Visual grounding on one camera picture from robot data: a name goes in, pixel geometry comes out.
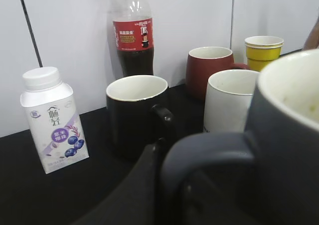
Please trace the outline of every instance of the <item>red bottle label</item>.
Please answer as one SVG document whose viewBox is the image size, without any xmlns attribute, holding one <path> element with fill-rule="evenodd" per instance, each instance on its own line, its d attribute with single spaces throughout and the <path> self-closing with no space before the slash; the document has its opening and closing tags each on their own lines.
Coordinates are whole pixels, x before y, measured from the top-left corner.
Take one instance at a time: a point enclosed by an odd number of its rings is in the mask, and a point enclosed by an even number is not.
<svg viewBox="0 0 319 225">
<path fill-rule="evenodd" d="M 153 19 L 113 22 L 116 47 L 121 51 L 142 51 L 154 47 Z"/>
</svg>

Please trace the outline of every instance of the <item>yellow paper cup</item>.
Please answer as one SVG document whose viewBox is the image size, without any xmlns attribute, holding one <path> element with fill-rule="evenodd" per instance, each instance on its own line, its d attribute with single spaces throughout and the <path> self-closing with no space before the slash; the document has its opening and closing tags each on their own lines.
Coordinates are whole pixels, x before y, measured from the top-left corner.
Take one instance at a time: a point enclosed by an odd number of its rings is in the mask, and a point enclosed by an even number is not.
<svg viewBox="0 0 319 225">
<path fill-rule="evenodd" d="M 280 56 L 284 40 L 272 36 L 254 36 L 245 39 L 248 66 L 261 71 L 268 63 Z"/>
<path fill-rule="evenodd" d="M 269 63 L 271 63 L 273 60 L 270 61 L 259 61 L 259 60 L 253 60 L 247 58 L 247 65 L 250 67 L 251 70 L 260 72 L 264 69 Z"/>
</svg>

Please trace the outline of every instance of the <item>mug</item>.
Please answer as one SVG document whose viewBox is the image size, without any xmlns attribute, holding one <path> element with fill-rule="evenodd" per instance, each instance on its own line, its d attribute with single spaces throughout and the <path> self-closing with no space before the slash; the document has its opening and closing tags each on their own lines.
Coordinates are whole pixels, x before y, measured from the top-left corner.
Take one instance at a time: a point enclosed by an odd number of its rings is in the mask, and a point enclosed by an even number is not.
<svg viewBox="0 0 319 225">
<path fill-rule="evenodd" d="M 258 77 L 244 133 L 204 133 L 176 143 L 160 175 L 166 212 L 191 172 L 239 163 L 256 168 L 255 185 L 248 188 L 257 191 L 250 203 L 255 218 L 260 213 L 266 224 L 319 224 L 318 62 L 315 49 L 269 64 Z"/>
<path fill-rule="evenodd" d="M 225 47 L 199 47 L 190 50 L 186 68 L 186 88 L 200 100 L 205 100 L 208 78 L 219 71 L 247 69 L 243 63 L 234 63 L 232 50 Z"/>
<path fill-rule="evenodd" d="M 207 83 L 204 132 L 243 132 L 258 72 L 226 70 Z"/>
<path fill-rule="evenodd" d="M 174 140 L 167 90 L 166 80 L 151 75 L 124 77 L 107 87 L 107 110 L 117 154 L 135 160 L 146 145 L 160 138 L 167 143 Z"/>
</svg>

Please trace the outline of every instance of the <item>blueberry illustration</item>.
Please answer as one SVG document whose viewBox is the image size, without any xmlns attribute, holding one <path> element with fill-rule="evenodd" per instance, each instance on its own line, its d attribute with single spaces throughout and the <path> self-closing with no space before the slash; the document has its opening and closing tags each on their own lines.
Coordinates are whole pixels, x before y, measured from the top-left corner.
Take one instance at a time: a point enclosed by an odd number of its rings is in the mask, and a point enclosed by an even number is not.
<svg viewBox="0 0 319 225">
<path fill-rule="evenodd" d="M 74 156 L 76 154 L 76 149 L 67 149 L 64 153 L 65 157 Z"/>
<path fill-rule="evenodd" d="M 75 135 L 74 135 L 74 136 L 71 136 L 71 137 L 68 139 L 68 143 L 69 143 L 69 144 L 75 144 L 77 141 L 78 141 L 78 137 L 76 137 Z"/>
<path fill-rule="evenodd" d="M 80 139 L 78 142 L 74 144 L 75 149 L 80 149 L 84 145 L 84 140 Z"/>
</svg>

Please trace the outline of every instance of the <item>bottle cap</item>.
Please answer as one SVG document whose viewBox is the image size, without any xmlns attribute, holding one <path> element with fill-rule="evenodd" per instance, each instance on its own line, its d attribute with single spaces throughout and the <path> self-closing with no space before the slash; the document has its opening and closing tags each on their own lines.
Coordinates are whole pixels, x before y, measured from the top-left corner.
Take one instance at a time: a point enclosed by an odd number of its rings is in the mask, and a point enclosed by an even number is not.
<svg viewBox="0 0 319 225">
<path fill-rule="evenodd" d="M 22 77 L 29 91 L 48 89 L 62 83 L 59 71 L 55 67 L 36 68 L 27 71 Z"/>
</svg>

